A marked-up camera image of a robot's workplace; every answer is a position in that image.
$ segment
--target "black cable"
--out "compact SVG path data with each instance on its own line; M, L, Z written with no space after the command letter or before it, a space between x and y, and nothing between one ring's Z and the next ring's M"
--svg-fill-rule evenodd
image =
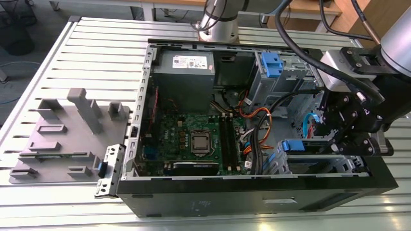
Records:
M356 94L362 91L364 94L365 94L365 97L370 97L370 99L374 101L376 104L381 104L385 101L385 98L382 97L382 95L380 94L380 92L377 90L374 90L368 84L365 84L362 81L360 81L357 78L354 78L353 76L350 76L345 72L337 70L336 68L333 68L328 64L325 64L321 61L318 61L312 55L309 55L302 50L302 48L297 45L297 43L290 38L290 36L289 36L289 34L288 34L286 30L285 30L285 27L282 25L281 15L282 15L288 5L290 5L292 2L293 2L293 0L286 0L286 4L281 5L278 13L276 14L277 30L278 30L278 33L281 34L286 44L289 45L292 50L296 52L296 54L310 65L313 65L316 68L318 68L320 70L326 72L329 75L332 75L333 77L340 79L342 82L345 82L348 84L348 87L350 88L350 90Z
M288 16L286 16L286 19L285 19L285 26L289 24L290 17L292 17L292 6L289 5L289 12L288 12Z
M215 22L213 23L211 26L209 26L207 28L198 28L194 24L191 24L191 27L193 27L198 32L209 31L209 30L217 25L217 23L221 21L221 19L222 19L222 17L223 17L223 14L225 14L225 11L226 11L227 2L229 2L229 1L225 0L225 7L223 7L223 10L222 10L222 14L221 14L219 18L215 20ZM217 9L217 6L214 6L214 8L213 8L211 15L213 15L215 9Z
M276 111L276 109L278 108L280 105L282 105L282 103L289 100L292 97L300 95L300 94L318 94L322 90L320 89L310 89L310 90L300 90L300 91L296 91L296 92L290 92L288 93L286 95L284 95L276 102L274 104L272 105L270 107L270 112L273 113ZM262 127L264 125L264 122L265 120L268 119L268 113L265 113L265 115L262 116L262 118L260 119L258 121L258 125L256 127L256 130L252 134L252 140L250 140L250 143L252 143L252 152L253 152L253 155L254 155L254 160L253 160L253 165L256 164L256 160L258 161L257 163L257 167L256 167L256 172L258 175L262 175L264 174L264 156L262 156L262 150L261 150L261 146L260 146L260 141L258 141L258 131L260 131L260 128Z
M227 107L229 107L233 111L235 111L237 108L235 108L234 106L230 105L229 99L226 98L226 90L222 90L222 98L223 98L223 102L225 102L225 104L227 105Z
M368 18L366 18L365 12L361 10L358 0L352 0L352 3L353 3L353 6L354 6L354 9L356 9L356 11L360 15L361 21L366 22Z
M186 11L185 16L181 19L178 19L175 22L178 23L179 21L182 21L186 18L187 14L189 14L189 10Z
M357 39L365 39L365 40L370 40L370 41L374 41L372 36L368 36L368 35L358 35L358 34L350 34L350 33L346 33L346 32L342 32L342 31L337 31L334 30L330 25L329 25L329 22L326 20L326 13L325 13L325 0L321 0L321 16L322 16L322 21L324 21L324 24L325 24L325 27L328 29L328 31L336 35L341 35L341 36L348 36L350 38L357 38Z
M166 13L166 11L163 10L163 9L161 9L165 13ZM174 10L174 11L171 11L171 10L169 10L169 12L170 13L174 13L174 12L177 12L178 10Z
M282 105L282 103L286 100L289 100L292 97L301 95L301 94L318 94L321 91L322 91L321 89L309 89L309 90L298 90L298 91L288 93L274 102L274 104L269 108L270 112L273 113L276 109L278 108L278 106ZM260 119L258 126L257 126L258 128L264 125L266 118L268 118L268 114L265 114L264 117Z

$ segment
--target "blue plastic clip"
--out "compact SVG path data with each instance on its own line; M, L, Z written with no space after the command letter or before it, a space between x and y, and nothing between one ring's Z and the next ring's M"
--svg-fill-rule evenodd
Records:
M265 68L268 69L268 77L281 77L284 73L284 61L281 60L278 53L262 52L262 61Z

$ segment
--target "electrical cord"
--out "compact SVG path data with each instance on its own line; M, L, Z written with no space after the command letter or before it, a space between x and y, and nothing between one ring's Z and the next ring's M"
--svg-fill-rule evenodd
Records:
M37 62L31 62L31 61L17 61L17 62L10 62L10 63L6 63L6 64L2 64L0 67L9 66L11 64L38 64L38 65L42 65L42 63L37 63ZM10 81L10 79L7 77L5 81L0 80L0 83L7 84L9 81Z
M198 28L198 27L195 26L195 24L191 24L191 27L193 27L198 32L209 31L209 30L217 25L217 23L221 21L221 19L222 19L222 17L223 17L223 14L225 14L225 12L226 12L227 2L229 2L229 1L225 0L225 6L223 6L222 14L221 14L221 16L218 17L218 19L215 20L215 22L213 23L211 26L209 26L209 27L206 27L206 28ZM209 0L207 0L207 2L206 2L206 6L205 6L205 14L203 14L203 17L205 17L205 15L206 15L207 3L209 3ZM214 8L213 8L213 10L211 10L211 15L214 14L215 9L217 9L217 5L214 5Z
M165 9L161 8L161 10L166 13ZM174 12L177 12L177 11L178 11L178 10L174 10L174 11L169 10L170 13L174 13Z
M353 6L354 6L354 9L356 9L356 12L360 15L361 21L366 22L368 18L366 18L365 12L361 10L358 1L357 0L352 0L352 3L353 3Z
M326 27L326 29L330 33L333 33L336 35L341 35L341 36L348 36L348 37L354 38L354 39L357 38L357 39L365 39L365 40L373 41L373 38L368 35L350 34L350 33L342 32L342 31L337 31L330 27L329 22L326 20L325 0L321 0L321 16L322 16L322 21L324 21L325 27Z
M300 95L300 94L317 94L317 93L320 93L321 91L322 91L322 90L320 90L320 89L310 89L310 90L298 90L298 91L296 91L296 92L288 93L288 94L284 95L284 96L274 102L274 104L272 105L272 107L270 107L270 113L273 113L273 112L276 111L276 109L278 108L278 106L282 105L282 103L284 103L286 100L289 100L292 97L294 97L294 96L297 96L297 95ZM252 143L252 148L253 148L253 150L252 150L252 152L253 152L253 157L254 157L254 160L258 160L260 162L262 162L264 156L262 156L261 146L258 145L258 131L260 131L260 128L262 127L262 125L264 125L264 122L265 122L268 116L269 116L269 113L265 114L265 115L262 116L262 118L260 119L258 125L257 125L257 127L256 127L256 129L254 129L254 132L253 132L253 134L252 134L252 137L253 137L253 138L252 138L252 141L250 141L250 143ZM256 167L256 173L260 175L260 174L262 174L264 169L260 169L260 168L258 168L258 165L260 165L260 164L257 164L257 167Z
M285 26L289 24L290 18L292 18L292 6L289 5L289 12L288 12L288 16L285 19Z
M181 19L175 20L175 22L177 22L177 23L181 22L181 21L186 18L187 14L189 14L189 11L186 11L185 16L183 16Z
M286 44L289 45L292 50L296 52L296 54L310 65L313 65L316 68L318 68L320 70L326 72L329 75L332 75L333 77L340 79L342 82L345 82L348 84L348 87L350 88L350 90L357 94L357 96L360 98L365 97L364 95L362 96L358 95L358 93L361 93L361 91L362 91L362 93L366 95L366 97L369 97L377 105L381 104L385 101L385 98L382 97L382 95L380 94L380 92L377 90L374 90L368 84L365 84L362 81L360 81L357 78L354 78L353 76L350 76L349 74L346 74L341 70L337 70L336 68L333 68L328 64L318 61L312 55L309 55L304 51L304 49L297 45L297 43L290 38L290 36L286 32L286 29L282 25L281 15L282 15L288 5L290 5L292 2L293 2L293 0L286 0L288 4L281 6L281 9L280 9L278 13L276 14L277 30L278 30Z
M39 65L42 65L42 63L37 63L37 62L18 61L18 62L11 62L11 63L7 63L7 64L3 64L3 65L0 65L0 67L9 66L11 64L39 64Z
M227 94L226 89L223 89L223 91L222 91L223 102L227 105L227 107L235 112L237 108L230 105L230 102L229 102L229 99L226 97L226 94Z
M0 103L0 105L9 104L9 103L11 103L11 102L14 102L14 101L18 101L19 99L21 99L21 97L15 98L14 100L10 100L10 101L6 101L6 102L2 102L2 103Z
M365 12L361 10L360 3L358 3L357 0L352 0L352 3L353 3L353 6L354 6L354 9L356 9L356 12L358 13L358 16L361 18L362 25L366 28L366 31L368 31L369 35L372 36L373 41L380 45L381 44L381 38L380 38L372 24L368 22L368 18L366 18Z

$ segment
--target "sticker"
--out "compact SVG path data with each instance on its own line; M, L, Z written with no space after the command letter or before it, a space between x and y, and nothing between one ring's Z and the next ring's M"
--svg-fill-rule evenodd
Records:
M207 69L206 56L175 56L173 58L174 68Z
M248 97L245 98L245 102L252 105L252 100Z
M246 163L245 163L245 168L252 168L252 162L250 161L246 161Z

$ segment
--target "aluminum workbench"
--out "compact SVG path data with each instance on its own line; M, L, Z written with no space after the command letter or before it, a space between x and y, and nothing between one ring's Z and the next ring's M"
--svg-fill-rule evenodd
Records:
M332 34L292 32L304 47L322 50L356 46ZM270 29L245 28L241 43L285 45ZM86 88L99 105L121 101L134 108L149 38L197 40L189 24L82 18L69 22L43 65L0 130L0 227L110 230L410 230L411 121L400 119L388 132L396 148L386 158L400 188L316 213L138 218L121 199L94 199L95 183L13 185L10 168L39 119L43 98L63 100L70 88Z

